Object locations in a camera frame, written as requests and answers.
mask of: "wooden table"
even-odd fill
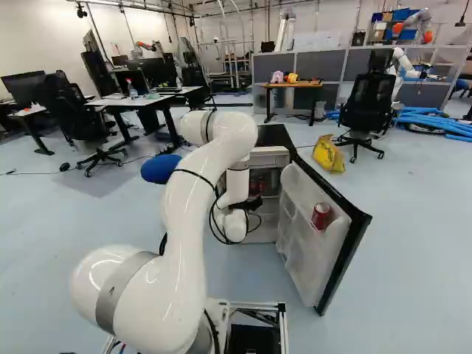
[[[265,102],[267,105],[267,118],[265,118],[264,123],[270,122],[272,117],[275,115],[275,113],[271,113],[272,89],[278,89],[282,87],[283,88],[293,87],[296,89],[317,89],[317,88],[321,88],[322,86],[323,86],[323,83],[321,80],[312,80],[312,81],[302,80],[302,81],[297,81],[296,83],[265,83],[263,85],[263,88],[267,89],[267,95],[265,99]],[[311,104],[310,122],[308,123],[310,126],[312,126],[314,123],[315,104],[316,104],[316,96],[313,96],[313,101]]]

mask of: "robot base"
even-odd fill
[[[207,299],[205,308],[218,333],[219,350],[215,341],[210,347],[187,354],[288,354],[287,313],[284,302],[227,302]],[[212,335],[207,317],[202,317]],[[116,339],[108,338],[102,354],[110,354]]]

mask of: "red can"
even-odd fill
[[[318,230],[323,231],[330,224],[331,208],[326,203],[318,203],[313,208],[311,222]]]

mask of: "pink object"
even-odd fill
[[[283,83],[283,72],[274,72],[271,83]]]

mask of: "open fridge door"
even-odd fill
[[[294,150],[280,181],[277,251],[306,306],[323,316],[372,216],[362,212]],[[314,210],[329,206],[324,223]]]

